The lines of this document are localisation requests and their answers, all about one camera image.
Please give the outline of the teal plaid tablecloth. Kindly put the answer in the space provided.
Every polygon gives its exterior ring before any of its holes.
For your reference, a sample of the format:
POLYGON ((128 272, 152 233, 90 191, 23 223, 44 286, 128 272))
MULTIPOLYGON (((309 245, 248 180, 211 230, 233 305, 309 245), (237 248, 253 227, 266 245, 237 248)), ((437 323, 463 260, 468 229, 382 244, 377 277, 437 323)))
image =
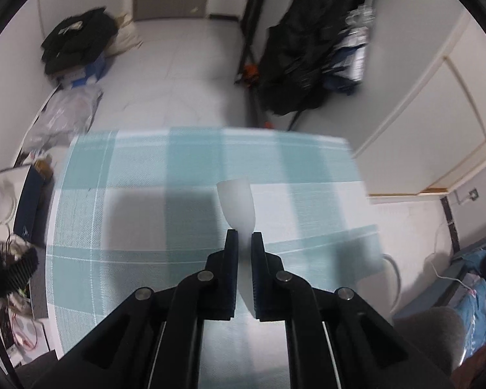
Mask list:
POLYGON ((341 138, 244 128, 75 139, 56 184, 46 290, 68 352, 136 289, 199 271, 225 243, 217 184, 251 185, 266 250, 313 287, 390 309, 374 210, 341 138))

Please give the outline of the black fuzzy sleeve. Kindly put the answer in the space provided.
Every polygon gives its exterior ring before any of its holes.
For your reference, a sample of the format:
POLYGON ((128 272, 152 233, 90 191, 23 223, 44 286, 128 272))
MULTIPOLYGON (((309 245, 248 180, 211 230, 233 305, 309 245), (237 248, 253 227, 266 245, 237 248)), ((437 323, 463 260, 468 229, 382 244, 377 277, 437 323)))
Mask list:
POLYGON ((12 264, 5 264, 0 251, 0 298, 24 289, 37 270, 39 261, 37 251, 30 247, 12 264))

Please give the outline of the beige tote bag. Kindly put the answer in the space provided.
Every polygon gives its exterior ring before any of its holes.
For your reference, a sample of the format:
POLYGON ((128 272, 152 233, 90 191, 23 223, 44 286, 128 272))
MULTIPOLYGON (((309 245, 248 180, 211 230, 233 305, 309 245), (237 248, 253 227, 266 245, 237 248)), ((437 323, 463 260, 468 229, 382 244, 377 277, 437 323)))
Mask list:
POLYGON ((140 47, 143 43, 130 13, 125 12, 117 17, 116 25, 118 27, 117 34, 104 51, 106 57, 120 55, 133 48, 140 47))

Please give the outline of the grey trouser leg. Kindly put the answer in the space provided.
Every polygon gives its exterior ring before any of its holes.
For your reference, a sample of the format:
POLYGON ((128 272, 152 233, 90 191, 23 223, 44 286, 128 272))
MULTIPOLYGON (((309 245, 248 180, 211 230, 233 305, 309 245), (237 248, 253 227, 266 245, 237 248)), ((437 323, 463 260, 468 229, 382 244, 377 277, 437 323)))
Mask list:
POLYGON ((395 330, 447 376, 460 365, 466 330, 459 314, 446 306, 395 319, 395 330))

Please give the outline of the blue floral bedding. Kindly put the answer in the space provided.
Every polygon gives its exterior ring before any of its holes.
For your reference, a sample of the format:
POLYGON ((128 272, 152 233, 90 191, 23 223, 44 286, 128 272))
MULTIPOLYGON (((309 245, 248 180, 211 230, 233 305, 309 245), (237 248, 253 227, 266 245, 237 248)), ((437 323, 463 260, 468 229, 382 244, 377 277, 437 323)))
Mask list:
POLYGON ((486 345, 486 250, 464 258, 466 274, 462 278, 465 294, 455 306, 464 323, 463 359, 472 357, 486 345))

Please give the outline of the wall power socket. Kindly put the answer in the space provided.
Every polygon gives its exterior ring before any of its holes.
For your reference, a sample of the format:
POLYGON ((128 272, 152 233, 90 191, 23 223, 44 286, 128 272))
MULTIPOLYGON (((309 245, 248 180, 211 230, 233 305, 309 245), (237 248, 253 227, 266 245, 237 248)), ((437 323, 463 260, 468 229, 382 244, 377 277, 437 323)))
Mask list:
POLYGON ((468 193, 468 198, 470 199, 470 201, 475 201, 479 198, 479 192, 477 189, 472 189, 471 191, 469 191, 468 193))

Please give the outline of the cluttered side shelf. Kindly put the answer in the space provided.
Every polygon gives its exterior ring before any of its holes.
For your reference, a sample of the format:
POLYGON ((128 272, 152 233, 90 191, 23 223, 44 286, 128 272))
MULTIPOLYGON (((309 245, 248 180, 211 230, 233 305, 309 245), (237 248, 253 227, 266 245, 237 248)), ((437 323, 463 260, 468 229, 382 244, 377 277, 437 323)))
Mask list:
POLYGON ((0 360, 25 365, 53 350, 44 286, 46 245, 43 233, 52 195, 52 171, 35 162, 0 171, 0 251, 4 263, 30 247, 38 267, 28 285, 0 298, 0 360))

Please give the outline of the translucent white plastic cup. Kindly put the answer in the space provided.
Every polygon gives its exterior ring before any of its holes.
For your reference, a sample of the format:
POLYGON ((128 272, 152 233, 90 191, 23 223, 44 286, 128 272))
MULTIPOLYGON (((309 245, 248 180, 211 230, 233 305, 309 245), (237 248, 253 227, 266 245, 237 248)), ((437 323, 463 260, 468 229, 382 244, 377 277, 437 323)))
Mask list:
POLYGON ((252 189, 246 178, 237 178, 219 182, 217 194, 226 222, 238 233, 238 292, 254 317, 251 241, 255 209, 252 189))

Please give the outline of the white stool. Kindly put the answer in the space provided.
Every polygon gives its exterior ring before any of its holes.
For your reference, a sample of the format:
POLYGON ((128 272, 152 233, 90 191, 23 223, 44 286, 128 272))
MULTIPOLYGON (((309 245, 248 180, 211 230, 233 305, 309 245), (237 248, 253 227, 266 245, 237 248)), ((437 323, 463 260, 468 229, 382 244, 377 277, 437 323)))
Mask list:
POLYGON ((390 320, 401 298, 402 279, 398 265, 392 256, 383 254, 383 271, 380 276, 381 315, 390 320))

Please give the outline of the white wardrobe sliding doors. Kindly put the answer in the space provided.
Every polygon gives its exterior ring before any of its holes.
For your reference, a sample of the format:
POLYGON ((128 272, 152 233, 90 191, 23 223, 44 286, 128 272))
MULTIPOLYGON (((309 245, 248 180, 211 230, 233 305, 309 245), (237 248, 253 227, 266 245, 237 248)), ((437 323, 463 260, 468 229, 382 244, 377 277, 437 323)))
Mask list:
POLYGON ((371 197, 448 192, 486 167, 486 34, 469 12, 355 159, 371 197))

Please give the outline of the black hanging coat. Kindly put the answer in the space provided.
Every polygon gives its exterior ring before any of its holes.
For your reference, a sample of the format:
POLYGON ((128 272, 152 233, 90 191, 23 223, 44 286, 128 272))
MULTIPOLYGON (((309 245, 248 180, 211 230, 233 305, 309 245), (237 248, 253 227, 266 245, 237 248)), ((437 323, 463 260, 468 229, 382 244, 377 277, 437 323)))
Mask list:
POLYGON ((364 0, 292 0, 280 22, 269 28, 259 63, 257 95, 275 115, 316 109, 327 98, 323 70, 346 17, 364 0))

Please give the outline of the blue cardboard box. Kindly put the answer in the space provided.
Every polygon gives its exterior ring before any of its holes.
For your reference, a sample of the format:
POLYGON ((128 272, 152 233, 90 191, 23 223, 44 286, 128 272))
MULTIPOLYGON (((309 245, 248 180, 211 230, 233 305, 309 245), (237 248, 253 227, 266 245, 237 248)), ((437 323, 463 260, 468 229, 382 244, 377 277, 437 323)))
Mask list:
POLYGON ((106 72, 106 57, 100 53, 97 59, 87 65, 77 67, 56 76, 58 84, 64 88, 76 88, 97 83, 106 72))

